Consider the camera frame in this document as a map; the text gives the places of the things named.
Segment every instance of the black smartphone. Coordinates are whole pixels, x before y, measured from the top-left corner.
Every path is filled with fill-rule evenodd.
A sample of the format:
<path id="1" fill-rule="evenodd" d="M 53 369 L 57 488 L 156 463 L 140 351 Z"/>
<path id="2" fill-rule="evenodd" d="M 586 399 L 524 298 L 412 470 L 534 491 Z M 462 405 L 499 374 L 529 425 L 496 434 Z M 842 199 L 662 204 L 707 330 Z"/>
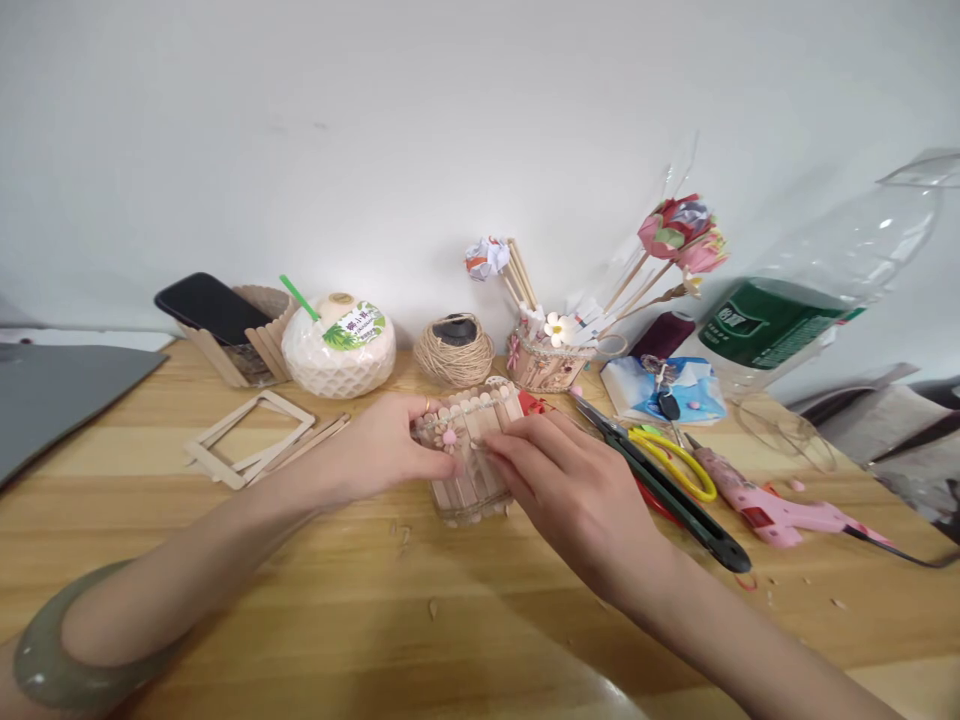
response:
<path id="1" fill-rule="evenodd" d="M 248 343 L 244 330 L 273 320 L 207 273 L 175 282 L 158 292 L 153 302 L 184 325 L 209 330 L 221 345 Z"/>

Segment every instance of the pink glue gun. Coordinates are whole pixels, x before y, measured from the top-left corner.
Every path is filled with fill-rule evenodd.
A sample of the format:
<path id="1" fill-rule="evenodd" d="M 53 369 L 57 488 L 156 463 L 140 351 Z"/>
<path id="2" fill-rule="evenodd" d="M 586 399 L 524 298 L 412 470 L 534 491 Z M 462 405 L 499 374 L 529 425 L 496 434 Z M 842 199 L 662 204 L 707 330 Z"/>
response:
<path id="1" fill-rule="evenodd" d="M 797 528 L 838 533 L 849 525 L 877 542 L 893 546 L 887 538 L 829 503 L 792 503 L 760 489 L 737 472 L 722 455 L 703 447 L 689 435 L 687 439 L 693 445 L 694 459 L 707 471 L 717 491 L 746 518 L 765 543 L 774 547 L 793 547 L 803 541 Z"/>

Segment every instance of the popsicle stick container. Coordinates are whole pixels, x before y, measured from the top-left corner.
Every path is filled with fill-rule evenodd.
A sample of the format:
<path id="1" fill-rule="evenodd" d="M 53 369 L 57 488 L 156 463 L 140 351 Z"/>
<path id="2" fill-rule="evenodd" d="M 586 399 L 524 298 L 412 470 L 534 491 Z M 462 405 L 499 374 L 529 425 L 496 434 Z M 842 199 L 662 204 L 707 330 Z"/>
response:
<path id="1" fill-rule="evenodd" d="M 482 449 L 487 433 L 501 432 L 523 417 L 513 383 L 478 385 L 451 395 L 436 413 L 414 423 L 413 436 L 421 445 L 443 450 L 462 461 L 461 475 L 430 483 L 437 515 L 448 527 L 464 527 L 502 513 L 513 502 L 497 471 Z"/>
<path id="2" fill-rule="evenodd" d="M 556 349 L 531 343 L 514 332 L 507 341 L 507 373 L 528 392 L 566 392 L 577 375 L 597 355 L 596 348 Z"/>
<path id="3" fill-rule="evenodd" d="M 296 300 L 276 288 L 241 285 L 233 288 L 244 300 L 274 320 L 263 327 L 247 328 L 249 343 L 222 347 L 209 330 L 196 330 L 177 323 L 180 331 L 230 387 L 267 387 L 290 380 L 280 347 L 283 331 L 296 312 Z"/>

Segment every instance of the finger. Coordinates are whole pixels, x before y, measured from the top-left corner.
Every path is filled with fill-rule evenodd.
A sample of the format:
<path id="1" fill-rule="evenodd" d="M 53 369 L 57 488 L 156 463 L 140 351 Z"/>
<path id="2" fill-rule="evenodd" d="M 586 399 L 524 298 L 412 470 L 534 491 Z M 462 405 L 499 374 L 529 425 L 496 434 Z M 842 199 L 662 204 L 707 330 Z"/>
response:
<path id="1" fill-rule="evenodd" d="M 577 447 L 589 450 L 596 442 L 594 438 L 588 435 L 583 428 L 577 425 L 566 413 L 554 410 L 553 412 L 548 412 L 544 417 L 560 428 L 560 431 L 570 438 Z"/>
<path id="2" fill-rule="evenodd" d="M 457 461 L 440 450 L 430 450 L 413 443 L 410 446 L 404 476 L 421 480 L 448 480 L 457 472 Z"/>
<path id="3" fill-rule="evenodd" d="M 487 459 L 490 461 L 490 464 L 493 465 L 494 469 L 496 469 L 497 473 L 499 473 L 507 489 L 517 499 L 520 507 L 524 509 L 527 515 L 533 515 L 538 512 L 540 506 L 537 503 L 536 496 L 533 494 L 533 490 L 527 485 L 527 481 L 523 479 L 520 473 L 517 472 L 513 463 L 502 455 L 494 452 L 488 452 Z"/>
<path id="4" fill-rule="evenodd" d="M 506 435 L 523 438 L 536 446 L 561 470 L 572 471 L 582 456 L 580 449 L 543 415 L 528 415 L 510 423 Z"/>
<path id="5" fill-rule="evenodd" d="M 550 496 L 553 490 L 551 479 L 555 480 L 557 476 L 563 474 L 563 471 L 539 448 L 523 438 L 490 434 L 483 438 L 483 442 L 488 450 L 510 461 L 538 500 Z"/>
<path id="6" fill-rule="evenodd" d="M 407 395 L 398 393 L 396 397 L 400 398 L 398 402 L 407 411 L 407 417 L 413 422 L 418 417 L 423 417 L 428 412 L 437 412 L 443 407 L 443 403 L 436 398 L 426 395 Z"/>

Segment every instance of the green bangle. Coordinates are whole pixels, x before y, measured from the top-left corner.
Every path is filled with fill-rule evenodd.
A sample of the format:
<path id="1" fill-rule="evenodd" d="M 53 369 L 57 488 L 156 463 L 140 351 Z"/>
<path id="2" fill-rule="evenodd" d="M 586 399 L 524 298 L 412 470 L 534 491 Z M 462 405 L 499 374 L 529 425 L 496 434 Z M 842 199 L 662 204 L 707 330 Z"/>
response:
<path id="1" fill-rule="evenodd" d="M 61 642 L 63 618 L 73 601 L 131 562 L 122 560 L 106 565 L 74 580 L 34 616 L 20 637 L 13 659 L 13 675 L 24 695 L 57 710 L 102 712 L 119 704 L 166 667 L 186 635 L 150 657 L 120 667 L 79 663 L 67 654 Z"/>

